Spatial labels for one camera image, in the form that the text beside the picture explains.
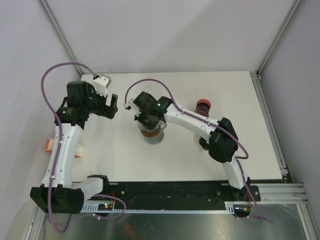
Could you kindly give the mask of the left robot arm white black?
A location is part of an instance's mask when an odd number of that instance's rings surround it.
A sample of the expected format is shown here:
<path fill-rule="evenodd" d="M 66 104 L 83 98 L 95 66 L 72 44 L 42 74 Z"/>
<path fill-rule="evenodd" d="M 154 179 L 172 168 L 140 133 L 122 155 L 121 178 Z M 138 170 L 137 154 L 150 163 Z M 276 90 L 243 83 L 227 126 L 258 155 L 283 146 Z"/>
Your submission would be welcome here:
<path fill-rule="evenodd" d="M 56 111 L 58 119 L 54 121 L 55 138 L 47 171 L 40 186 L 30 191 L 31 199 L 45 213 L 78 214 L 93 196 L 100 200 L 110 196 L 105 175 L 90 175 L 82 182 L 72 178 L 78 143 L 89 116 L 113 119 L 118 111 L 116 94 L 111 96 L 110 105 L 106 104 L 110 83 L 109 77 L 98 76 L 91 83 L 80 80 L 67 84 L 67 96 Z"/>

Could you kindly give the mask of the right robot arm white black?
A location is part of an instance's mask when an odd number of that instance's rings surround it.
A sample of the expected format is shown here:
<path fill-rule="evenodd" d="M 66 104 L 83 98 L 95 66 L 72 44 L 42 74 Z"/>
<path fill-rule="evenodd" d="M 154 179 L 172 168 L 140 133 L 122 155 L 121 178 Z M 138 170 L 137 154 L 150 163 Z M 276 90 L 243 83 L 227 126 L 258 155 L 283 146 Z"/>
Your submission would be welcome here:
<path fill-rule="evenodd" d="M 136 111 L 134 119 L 147 130 L 151 131 L 163 122 L 180 126 L 203 138 L 208 143 L 209 156 L 223 166 L 231 196 L 237 201 L 248 196 L 248 176 L 238 162 L 238 149 L 244 147 L 229 119 L 208 118 L 176 104 L 171 98 L 155 99 L 145 91 L 130 99 L 128 105 Z"/>

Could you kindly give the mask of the clear glass carafe server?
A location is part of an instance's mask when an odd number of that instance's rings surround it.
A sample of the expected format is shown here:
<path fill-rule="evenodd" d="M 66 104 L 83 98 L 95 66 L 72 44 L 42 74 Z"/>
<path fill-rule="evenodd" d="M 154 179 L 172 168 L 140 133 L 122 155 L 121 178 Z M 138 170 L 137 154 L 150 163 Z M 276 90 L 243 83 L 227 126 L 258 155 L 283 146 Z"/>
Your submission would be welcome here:
<path fill-rule="evenodd" d="M 164 139 L 164 129 L 167 124 L 164 121 L 160 121 L 159 124 L 153 130 L 147 130 L 141 124 L 139 125 L 139 130 L 143 136 L 145 142 L 151 145 L 159 144 Z"/>

